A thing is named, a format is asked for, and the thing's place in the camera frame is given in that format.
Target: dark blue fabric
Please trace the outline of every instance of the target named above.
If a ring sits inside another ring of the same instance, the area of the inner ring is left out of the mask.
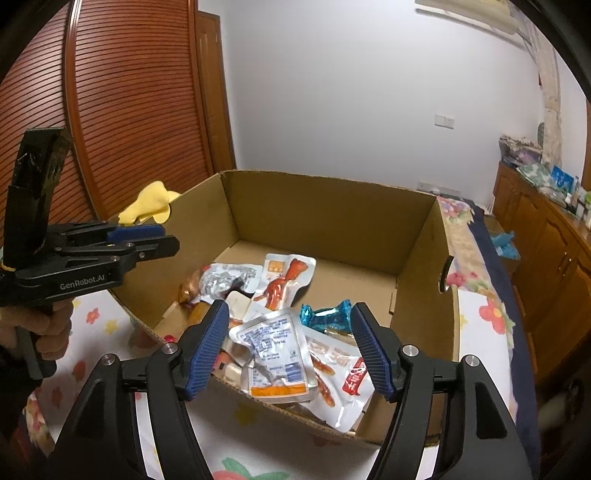
[[[518,404],[517,433],[527,454],[534,479],[540,475],[540,433],[538,431],[538,409],[535,398],[534,371],[531,366],[529,349],[521,311],[517,305],[511,279],[499,255],[492,245],[491,237],[484,223],[484,211],[470,200],[463,200],[474,210],[474,222],[469,225],[472,235],[480,248],[486,269],[491,277],[492,286],[495,288],[501,301],[505,304],[507,315],[515,322],[513,328],[513,359],[511,361],[511,380],[513,383],[513,395]]]

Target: blue shiny wrapper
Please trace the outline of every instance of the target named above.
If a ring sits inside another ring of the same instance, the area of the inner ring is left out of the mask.
[[[302,305],[300,310],[302,325],[323,332],[327,328],[351,333],[351,301],[343,300],[331,309],[312,310],[310,305]]]

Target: cabinet handle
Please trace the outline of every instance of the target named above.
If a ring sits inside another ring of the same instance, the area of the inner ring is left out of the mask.
[[[568,272],[570,264],[573,262],[572,258],[569,258],[569,261],[566,262],[566,267],[564,268],[563,272],[562,272],[562,276],[564,277],[566,275],[566,272]]]
[[[560,260],[560,263],[558,264],[558,271],[562,270],[562,265],[564,263],[564,260],[566,260],[566,257],[568,257],[569,254],[567,252],[564,252],[564,256],[562,257],[562,259]]]

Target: silver bolt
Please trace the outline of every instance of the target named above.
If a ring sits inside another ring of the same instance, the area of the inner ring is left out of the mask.
[[[476,355],[466,355],[466,363],[471,367],[478,367],[480,359]]]
[[[117,360],[117,356],[114,353],[107,353],[100,359],[100,363],[108,367],[109,365],[113,365],[115,360]]]
[[[414,345],[404,345],[402,347],[402,352],[406,356],[417,356],[418,355],[418,348]]]
[[[178,345],[174,342],[165,343],[162,346],[161,350],[167,355],[172,355],[174,352],[178,350]]]

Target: yellow cloth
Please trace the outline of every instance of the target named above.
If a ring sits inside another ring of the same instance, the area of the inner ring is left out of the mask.
[[[164,223],[170,217],[170,203],[180,197],[180,193],[169,192],[164,183],[155,181],[145,187],[138,199],[119,214],[119,223],[133,225],[136,220],[143,222],[154,217],[156,223]]]

